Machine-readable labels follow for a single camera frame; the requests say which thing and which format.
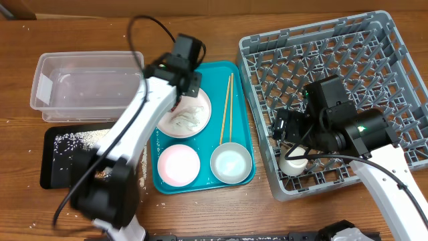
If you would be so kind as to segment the white paper cup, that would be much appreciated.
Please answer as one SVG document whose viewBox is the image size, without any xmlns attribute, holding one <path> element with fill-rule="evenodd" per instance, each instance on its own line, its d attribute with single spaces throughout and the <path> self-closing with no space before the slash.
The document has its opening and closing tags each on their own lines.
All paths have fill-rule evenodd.
<svg viewBox="0 0 428 241">
<path fill-rule="evenodd" d="M 304 172 L 305 167 L 308 163 L 308 160 L 296 159 L 296 160 L 287 161 L 285 159 L 285 155 L 288 151 L 289 151 L 289 148 L 287 147 L 283 147 L 281 149 L 280 158 L 278 159 L 278 167 L 285 175 L 298 176 Z"/>
</svg>

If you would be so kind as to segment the pink bowl with rice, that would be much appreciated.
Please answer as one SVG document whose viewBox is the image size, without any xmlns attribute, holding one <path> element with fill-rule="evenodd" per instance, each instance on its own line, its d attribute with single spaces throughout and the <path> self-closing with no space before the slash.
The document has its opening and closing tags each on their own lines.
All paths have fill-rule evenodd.
<svg viewBox="0 0 428 241">
<path fill-rule="evenodd" d="M 157 171 L 169 186 L 184 187 L 198 176 L 201 161 L 197 152 L 187 145 L 172 145 L 158 158 Z"/>
</svg>

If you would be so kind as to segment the red foil wrapper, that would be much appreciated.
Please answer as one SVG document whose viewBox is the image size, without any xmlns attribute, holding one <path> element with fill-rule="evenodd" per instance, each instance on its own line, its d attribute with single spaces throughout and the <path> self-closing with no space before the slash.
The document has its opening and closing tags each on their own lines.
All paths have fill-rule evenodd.
<svg viewBox="0 0 428 241">
<path fill-rule="evenodd" d="M 177 108 L 178 104 L 179 104 L 179 102 L 175 102 L 175 104 L 173 105 L 173 107 L 170 109 L 169 112 L 173 112 Z"/>
</svg>

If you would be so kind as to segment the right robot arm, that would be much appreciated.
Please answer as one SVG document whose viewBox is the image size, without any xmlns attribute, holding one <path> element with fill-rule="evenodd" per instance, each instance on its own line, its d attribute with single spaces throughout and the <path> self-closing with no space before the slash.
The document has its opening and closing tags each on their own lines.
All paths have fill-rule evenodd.
<svg viewBox="0 0 428 241">
<path fill-rule="evenodd" d="M 343 159 L 375 200 L 396 240 L 427 239 L 427 200 L 392 125 L 379 109 L 358 112 L 333 75 L 303 88 L 304 112 L 279 109 L 275 140 L 292 143 L 284 161 Z"/>
</svg>

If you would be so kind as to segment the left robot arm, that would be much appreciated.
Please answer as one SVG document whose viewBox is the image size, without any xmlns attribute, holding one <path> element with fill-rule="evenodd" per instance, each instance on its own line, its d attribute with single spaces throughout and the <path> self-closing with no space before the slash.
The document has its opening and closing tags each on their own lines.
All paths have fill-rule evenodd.
<svg viewBox="0 0 428 241">
<path fill-rule="evenodd" d="M 142 69 L 135 97 L 110 131 L 89 151 L 74 157 L 64 202 L 102 229 L 109 240 L 147 240 L 136 217 L 140 155 L 165 113 L 174 110 L 182 96 L 198 95 L 201 73 L 196 68 L 205 54 L 201 40 L 179 34 L 172 52 Z"/>
</svg>

